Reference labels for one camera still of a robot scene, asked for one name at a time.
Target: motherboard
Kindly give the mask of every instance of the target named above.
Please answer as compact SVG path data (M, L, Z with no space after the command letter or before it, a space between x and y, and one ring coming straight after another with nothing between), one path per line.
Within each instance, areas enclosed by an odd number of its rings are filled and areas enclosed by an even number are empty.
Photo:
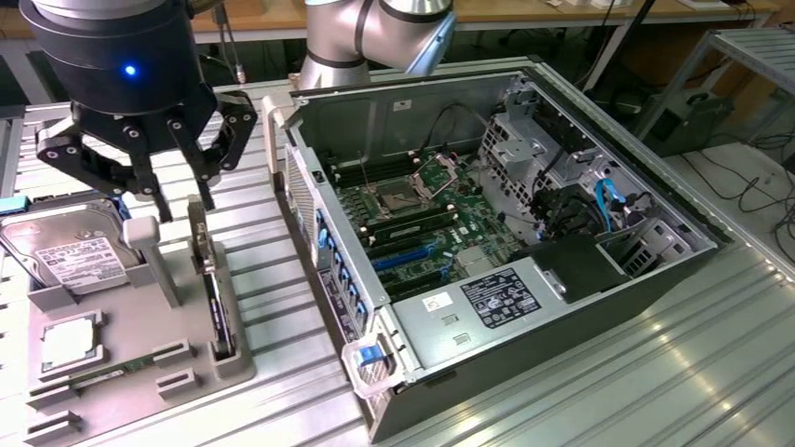
M408 175L337 190L392 300L506 264L524 246L458 157L426 154L413 162Z

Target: green circuit board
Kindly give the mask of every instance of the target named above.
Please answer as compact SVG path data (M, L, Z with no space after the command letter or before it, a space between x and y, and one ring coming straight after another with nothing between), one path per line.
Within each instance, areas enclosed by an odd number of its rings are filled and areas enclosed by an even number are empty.
M429 255L421 260L378 271L385 287L436 271L442 271L444 282L457 281L469 276L456 257L461 251L480 247L492 266L498 266L506 264L510 253L522 247L508 226L497 219L497 212L478 193L477 185L466 177L464 170L454 166L457 178L448 184L450 165L438 163L432 156L428 156L425 161L429 161L418 171L424 187L430 193L436 193L432 199L420 198L410 187L408 176L337 191L353 227L386 222L449 204L454 206L457 218L452 225L418 235L421 243L414 248L432 245Z

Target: warning label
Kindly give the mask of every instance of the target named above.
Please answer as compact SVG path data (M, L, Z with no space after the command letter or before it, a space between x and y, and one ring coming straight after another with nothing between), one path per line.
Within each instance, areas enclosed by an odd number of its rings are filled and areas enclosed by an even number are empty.
M460 289L489 329L541 308L512 268L464 284Z
M106 237L38 250L35 256L67 289L123 276Z

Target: barcode label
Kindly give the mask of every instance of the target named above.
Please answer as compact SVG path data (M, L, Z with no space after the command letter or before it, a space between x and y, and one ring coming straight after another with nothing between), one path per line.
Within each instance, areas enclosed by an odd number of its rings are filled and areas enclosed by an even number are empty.
M35 256L67 289L123 276L123 265L106 237L38 250Z

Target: circuit board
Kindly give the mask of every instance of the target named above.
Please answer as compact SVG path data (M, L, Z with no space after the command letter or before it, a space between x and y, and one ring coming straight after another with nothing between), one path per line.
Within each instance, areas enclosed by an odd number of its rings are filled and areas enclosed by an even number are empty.
M497 218L497 212L485 201L477 185L466 177L464 170L450 162L446 166L437 163L433 155L429 155L424 161L418 175L424 189L433 195L432 197L421 196L410 187L409 176L385 179L337 191L348 219L358 227L397 218L405 219L412 214L418 216L422 214L421 211L445 209L449 205L454 207L456 215L452 223L414 237L416 244L412 249L426 248L421 253L421 259L400 262L388 267L389 259L400 256L400 253L405 253L410 248L398 251L396 255L380 256L385 251L382 248L370 248L362 244L392 298L416 294L446 282L468 278L472 270L461 263L462 255L466 253L473 252L478 255L478 259L473 260L478 265L493 267L506 264L510 253L522 247L510 229ZM450 175L449 170L453 166L454 175ZM428 281L420 281L422 287L406 288L412 279L436 274L436 280L428 278Z

